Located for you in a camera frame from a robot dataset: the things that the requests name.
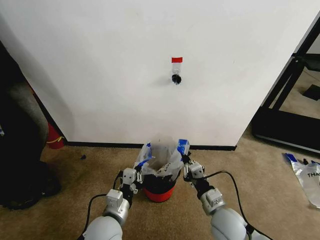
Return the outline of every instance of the clear plastic bag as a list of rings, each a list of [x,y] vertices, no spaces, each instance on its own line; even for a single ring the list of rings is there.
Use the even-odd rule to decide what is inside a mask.
[[[320,209],[320,163],[311,161],[305,165],[297,161],[293,154],[286,153],[285,156],[291,162],[293,172],[309,202]]]
[[[144,144],[134,167],[141,166],[142,175],[165,177],[175,180],[183,167],[182,155],[189,151],[189,142],[179,139],[178,143],[169,137],[161,137]]]

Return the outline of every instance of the black cable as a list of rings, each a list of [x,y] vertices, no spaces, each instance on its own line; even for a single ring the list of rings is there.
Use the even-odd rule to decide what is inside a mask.
[[[88,212],[86,214],[86,221],[85,221],[85,226],[84,226],[84,229],[82,231],[82,234],[84,234],[84,232],[87,230],[87,227],[89,225],[89,219],[90,219],[90,210],[91,210],[91,204],[93,202],[94,199],[96,198],[99,198],[99,197],[105,197],[107,194],[106,193],[103,193],[103,194],[98,194],[98,195],[95,195],[93,198],[91,198],[90,202],[89,202],[89,207],[88,207]]]
[[[119,171],[119,173],[117,174],[117,176],[115,177],[115,179],[114,179],[114,182],[113,182],[113,189],[116,189],[116,184],[117,184],[117,180],[118,180],[118,178],[122,175],[122,173],[123,173],[123,171]]]
[[[232,176],[232,174],[231,174],[230,172],[225,171],[225,170],[221,170],[221,171],[217,171],[217,172],[215,172],[215,173],[212,173],[212,174],[210,174],[210,175],[208,175],[208,176],[204,176],[204,177],[200,177],[200,178],[194,178],[194,177],[193,177],[192,179],[194,179],[194,180],[205,180],[205,179],[211,178],[211,177],[213,177],[213,176],[215,176],[215,175],[218,175],[218,174],[228,174],[228,175],[230,176],[230,178],[232,179],[233,185],[234,185],[234,188],[235,188],[235,192],[236,192],[236,196],[237,196],[237,198],[238,198],[238,204],[239,204],[240,212],[241,212],[241,215],[242,215],[244,221],[245,221],[249,226],[251,226],[254,230],[256,230],[258,233],[260,233],[261,235],[269,238],[270,240],[273,240],[271,237],[269,237],[268,235],[266,235],[266,234],[264,234],[263,232],[259,231],[258,229],[256,229],[255,227],[253,227],[253,226],[248,222],[248,220],[247,220],[247,218],[246,218],[246,216],[245,216],[245,213],[244,213],[244,211],[243,211],[243,209],[242,209],[242,206],[241,206],[240,196],[239,196],[239,190],[238,190],[238,187],[237,187],[236,180],[235,180],[234,176]]]
[[[123,173],[123,171],[119,171],[119,173],[118,173],[117,176],[115,177],[114,182],[113,182],[113,189],[116,188],[117,180],[118,180],[118,178],[122,175],[122,173]],[[87,212],[87,214],[86,214],[85,226],[84,226],[84,229],[83,229],[81,235],[79,236],[78,240],[84,239],[84,238],[83,238],[83,234],[84,234],[84,232],[87,230],[88,225],[89,225],[90,210],[91,210],[91,204],[92,204],[93,200],[96,199],[96,198],[99,198],[99,197],[104,197],[104,196],[106,196],[106,195],[107,195],[106,193],[98,194],[98,195],[95,195],[94,197],[92,197],[92,198],[90,199],[90,201],[89,201],[89,206],[88,206],[88,212]]]

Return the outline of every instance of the red label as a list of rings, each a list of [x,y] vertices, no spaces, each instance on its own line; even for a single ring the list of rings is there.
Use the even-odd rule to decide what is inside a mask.
[[[182,57],[172,57],[171,63],[182,63]]]

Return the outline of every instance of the blue tape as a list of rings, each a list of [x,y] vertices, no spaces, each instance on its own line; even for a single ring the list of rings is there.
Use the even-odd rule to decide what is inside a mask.
[[[189,145],[188,140],[179,139],[178,146],[177,146],[176,149],[178,150],[179,153],[181,153],[181,155],[185,155],[185,154],[187,154],[185,151],[186,151],[186,146],[188,146],[188,145]]]
[[[291,153],[285,153],[284,155],[286,156],[286,158],[287,158],[289,161],[294,162],[294,163],[297,162],[297,159],[295,158],[295,156],[294,156],[293,154],[291,154]]]

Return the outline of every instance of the robotic hand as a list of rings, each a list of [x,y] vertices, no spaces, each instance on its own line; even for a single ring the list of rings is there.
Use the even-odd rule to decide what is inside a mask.
[[[236,211],[225,208],[225,201],[221,192],[211,186],[205,176],[205,167],[193,161],[188,155],[182,156],[183,179],[189,182],[197,191],[197,197],[202,208],[211,218],[211,233],[216,240],[269,240],[266,235],[256,230],[248,221],[244,220]]]
[[[128,217],[133,195],[137,194],[138,190],[141,189],[143,180],[141,166],[137,166],[135,169],[126,168],[119,174],[121,177],[119,190],[110,189],[107,193],[107,206],[102,216],[93,220],[82,234],[85,240],[122,239],[121,227],[125,224]]]
[[[221,192],[208,183],[204,166],[191,160],[188,155],[183,155],[182,161],[184,181],[195,187],[204,212],[212,216],[211,232],[214,239],[245,240],[247,236],[250,240],[271,239],[251,226],[236,211],[225,208],[226,203]],[[121,172],[121,179],[119,190],[111,189],[106,195],[107,206],[102,216],[93,220],[81,235],[85,240],[122,239],[121,227],[128,217],[133,195],[143,184],[141,166],[135,169],[126,168]]]

